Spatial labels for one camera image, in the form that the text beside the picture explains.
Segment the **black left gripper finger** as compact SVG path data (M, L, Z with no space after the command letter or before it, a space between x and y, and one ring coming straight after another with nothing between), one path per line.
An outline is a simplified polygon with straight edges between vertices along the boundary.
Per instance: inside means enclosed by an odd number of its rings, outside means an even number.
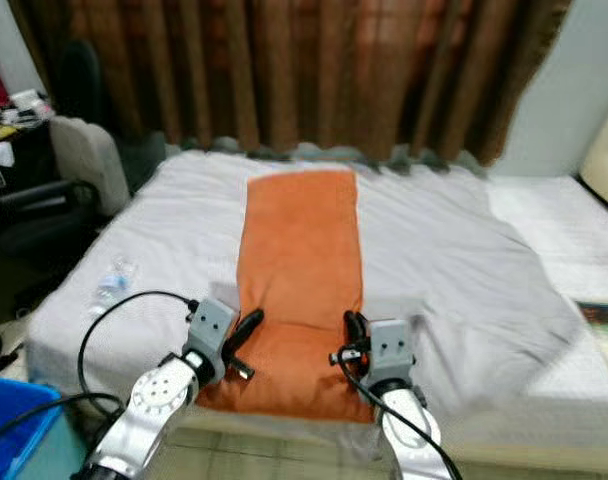
M250 311L248 315L243 317L239 323L231 330L230 335L227 339L227 353L228 355L235 355L237 349L240 349L248 342L249 338L252 337L254 330L258 328L264 319L264 312L262 308L255 308Z

